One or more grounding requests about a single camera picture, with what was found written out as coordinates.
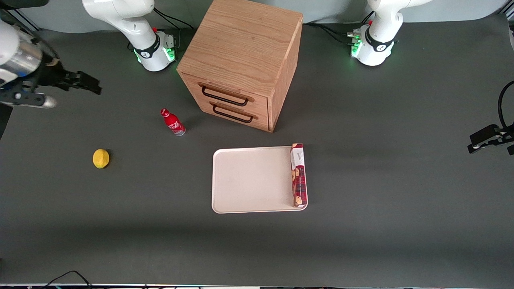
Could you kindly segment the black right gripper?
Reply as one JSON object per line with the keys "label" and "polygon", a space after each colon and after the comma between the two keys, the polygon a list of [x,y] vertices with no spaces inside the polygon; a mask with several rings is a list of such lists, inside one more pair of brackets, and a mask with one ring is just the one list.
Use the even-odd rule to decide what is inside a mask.
{"label": "black right gripper", "polygon": [[60,60],[51,60],[44,63],[37,73],[39,86],[57,87],[64,91],[69,88],[88,90],[96,95],[101,95],[102,88],[96,79],[83,71],[76,73],[67,71]]}

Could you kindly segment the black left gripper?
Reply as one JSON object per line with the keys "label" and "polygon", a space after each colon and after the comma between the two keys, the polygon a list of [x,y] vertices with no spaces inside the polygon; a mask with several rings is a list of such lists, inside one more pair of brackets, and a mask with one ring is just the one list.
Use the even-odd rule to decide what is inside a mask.
{"label": "black left gripper", "polygon": [[[468,152],[473,154],[489,146],[505,146],[513,142],[513,133],[513,123],[506,128],[496,124],[486,126],[469,136],[470,144],[467,146]],[[507,148],[507,152],[510,156],[514,156],[513,144]]]}

